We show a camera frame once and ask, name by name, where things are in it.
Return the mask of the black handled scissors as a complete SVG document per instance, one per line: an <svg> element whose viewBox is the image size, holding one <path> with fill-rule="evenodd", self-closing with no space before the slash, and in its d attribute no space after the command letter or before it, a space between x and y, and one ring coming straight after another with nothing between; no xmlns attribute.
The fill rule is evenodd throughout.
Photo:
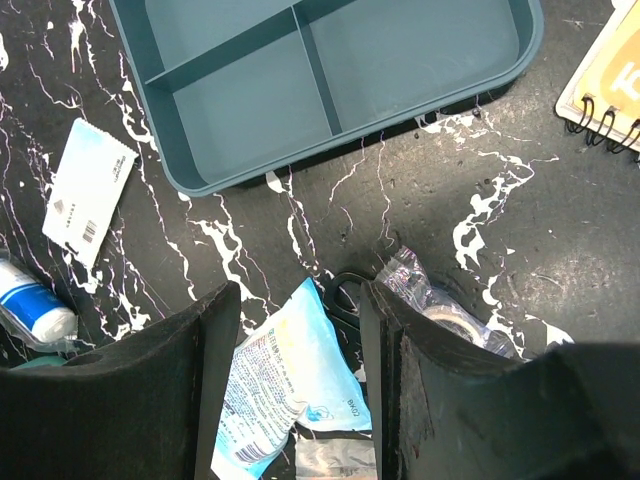
<svg viewBox="0 0 640 480"><path fill-rule="evenodd" d="M323 305L336 327L359 332L359 303L354 295L365 280L363 275L354 271L342 271L330 280L323 294Z"/></svg>

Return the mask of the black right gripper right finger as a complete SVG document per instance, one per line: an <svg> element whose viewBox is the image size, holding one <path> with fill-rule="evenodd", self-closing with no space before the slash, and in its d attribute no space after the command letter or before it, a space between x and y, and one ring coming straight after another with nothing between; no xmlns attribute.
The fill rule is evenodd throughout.
<svg viewBox="0 0 640 480"><path fill-rule="evenodd" d="M637 344L565 344L519 363L379 282L362 285L360 327L380 478L638 477Z"/></svg>

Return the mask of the blue cotton swab bag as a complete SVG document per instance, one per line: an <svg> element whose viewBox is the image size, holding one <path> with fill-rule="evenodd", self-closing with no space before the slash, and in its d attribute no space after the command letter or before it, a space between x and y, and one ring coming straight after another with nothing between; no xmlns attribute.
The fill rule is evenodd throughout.
<svg viewBox="0 0 640 480"><path fill-rule="evenodd" d="M312 279L235 348L212 471L220 479L260 478L295 424L318 432L372 428Z"/></svg>

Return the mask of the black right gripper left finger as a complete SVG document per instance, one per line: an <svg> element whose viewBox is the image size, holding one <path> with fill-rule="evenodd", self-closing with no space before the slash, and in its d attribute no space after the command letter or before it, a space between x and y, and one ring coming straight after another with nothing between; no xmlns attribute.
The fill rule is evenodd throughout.
<svg viewBox="0 0 640 480"><path fill-rule="evenodd" d="M207 479L239 330L226 282L61 366L1 372L5 479Z"/></svg>

